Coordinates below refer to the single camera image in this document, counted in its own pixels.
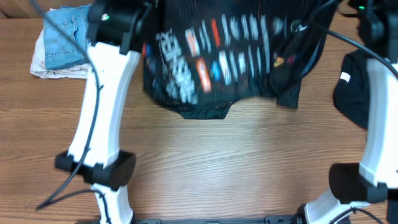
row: blue denim fabric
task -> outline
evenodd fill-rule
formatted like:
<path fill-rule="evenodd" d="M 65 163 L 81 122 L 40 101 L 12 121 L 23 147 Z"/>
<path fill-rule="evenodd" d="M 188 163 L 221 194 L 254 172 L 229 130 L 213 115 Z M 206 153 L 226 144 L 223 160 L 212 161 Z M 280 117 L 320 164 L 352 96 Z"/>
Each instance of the blue denim fabric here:
<path fill-rule="evenodd" d="M 80 7 L 61 7 L 46 13 L 81 48 L 87 50 L 87 15 L 91 5 Z M 58 70 L 87 63 L 82 53 L 64 38 L 54 27 L 44 20 L 45 67 Z"/>

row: black cable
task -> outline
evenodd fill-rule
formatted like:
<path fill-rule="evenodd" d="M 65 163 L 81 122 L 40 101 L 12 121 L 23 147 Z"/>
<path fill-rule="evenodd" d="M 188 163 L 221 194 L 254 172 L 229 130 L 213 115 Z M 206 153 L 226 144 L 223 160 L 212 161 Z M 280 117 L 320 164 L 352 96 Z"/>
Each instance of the black cable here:
<path fill-rule="evenodd" d="M 99 108 L 99 103 L 100 103 L 100 91 L 103 87 L 100 86 L 100 78 L 98 77 L 98 72 L 94 66 L 94 63 L 91 61 L 91 59 L 89 58 L 89 56 L 87 55 L 86 51 L 84 49 L 82 49 L 78 44 L 76 44 L 74 41 L 72 41 L 67 35 L 66 33 L 64 33 L 64 31 L 62 31 L 50 18 L 48 18 L 48 16 L 44 13 L 44 11 L 40 8 L 40 6 L 37 4 L 37 2 L 35 0 L 30 0 L 30 3 L 33 5 L 33 7 L 35 8 L 35 10 L 52 26 L 54 27 L 54 29 L 56 29 L 64 38 L 66 38 L 70 43 L 72 43 L 80 53 L 83 54 L 84 58 L 87 59 L 88 63 L 91 65 L 94 75 L 95 75 L 95 85 L 96 85 L 96 100 L 95 100 L 95 108 L 94 108 L 94 113 L 93 113 L 93 119 L 91 122 L 91 126 L 90 126 L 90 130 L 88 132 L 87 135 L 87 141 L 83 150 L 83 154 L 81 155 L 81 158 L 76 166 L 76 168 L 73 170 L 73 172 L 70 174 L 70 176 L 68 177 L 67 180 L 64 181 L 64 183 L 51 195 L 48 197 L 48 199 L 46 201 L 44 201 L 43 203 L 41 203 L 36 209 L 40 210 L 43 209 L 49 205 L 52 205 L 54 203 L 57 203 L 63 199 L 66 199 L 68 197 L 72 197 L 74 195 L 78 195 L 78 194 L 82 194 L 82 193 L 87 193 L 87 192 L 96 192 L 98 194 L 100 194 L 100 196 L 103 199 L 104 202 L 104 208 L 105 208 L 105 216 L 106 216 L 106 221 L 107 223 L 111 224 L 110 218 L 109 218 L 109 213 L 108 213 L 108 206 L 106 203 L 106 199 L 104 197 L 104 194 L 102 192 L 100 192 L 99 190 L 81 190 L 81 191 L 77 191 L 74 192 L 72 194 L 60 197 L 56 200 L 54 200 L 54 198 L 61 193 L 65 187 L 72 181 L 72 179 L 74 178 L 74 176 L 76 176 L 77 172 L 80 170 L 81 166 L 83 165 L 83 162 L 87 156 L 88 151 L 90 150 L 90 142 L 91 142 L 91 138 L 93 137 L 93 131 L 94 131 L 94 127 L 95 127 L 95 123 L 96 123 L 96 119 L 97 119 L 97 115 L 98 115 L 98 108 Z"/>
<path fill-rule="evenodd" d="M 348 209 L 347 211 L 341 213 L 340 215 L 338 215 L 336 218 L 332 219 L 332 221 L 330 221 L 329 224 L 335 224 L 338 220 L 340 220 L 341 218 L 345 217 L 347 214 L 353 212 L 354 214 L 356 212 L 362 212 L 364 214 L 367 214 L 369 217 L 371 217 L 372 219 L 374 219 L 376 222 L 378 222 L 378 224 L 383 224 L 383 222 L 376 216 L 374 216 L 372 213 L 363 210 L 362 208 L 353 208 L 351 207 L 350 209 Z"/>
<path fill-rule="evenodd" d="M 365 52 L 368 53 L 369 55 L 373 56 L 375 59 L 377 59 L 378 61 L 380 61 L 383 65 L 385 65 L 385 66 L 392 72 L 392 74 L 393 74 L 396 78 L 398 78 L 398 72 L 397 72 L 397 70 L 391 65 L 391 63 L 389 63 L 387 60 L 385 60 L 384 58 L 382 58 L 380 55 L 378 55 L 377 53 L 375 53 L 375 52 L 372 51 L 371 49 L 369 49 L 369 48 L 363 46 L 362 44 L 360 44 L 360 43 L 358 43 L 358 42 L 356 42 L 356 41 L 354 41 L 354 40 L 351 40 L 350 38 L 348 38 L 348 37 L 346 37 L 346 36 L 343 36 L 343 35 L 341 35 L 341 34 L 338 34 L 338 33 L 336 33 L 336 32 L 333 32 L 333 31 L 331 31 L 331 30 L 328 30 L 328 29 L 326 29 L 326 28 L 320 26 L 319 24 L 317 24 L 317 23 L 315 22 L 315 17 L 316 17 L 322 10 L 326 9 L 327 7 L 329 7 L 330 5 L 332 5 L 333 3 L 335 3 L 335 1 L 336 1 L 336 0 L 329 0 L 328 2 L 326 2 L 326 3 L 324 3 L 322 6 L 320 6 L 318 9 L 316 9 L 316 10 L 313 12 L 313 14 L 312 14 L 312 16 L 311 16 L 311 18 L 310 18 L 311 23 L 312 23 L 313 25 L 315 25 L 317 28 L 319 28 L 320 30 L 322 30 L 323 32 L 325 32 L 325 33 L 327 33 L 327 34 L 329 34 L 329 35 L 331 35 L 331 36 L 333 36 L 333 37 L 336 37 L 337 39 L 340 39 L 340 40 L 342 40 L 342 41 L 344 41 L 344 42 L 347 42 L 347 43 L 349 43 L 349 44 L 351 44 L 351 45 L 353 45 L 353 46 L 355 46 L 355 47 L 357 47 L 357 48 L 359 48 L 359 49 L 365 51 Z"/>

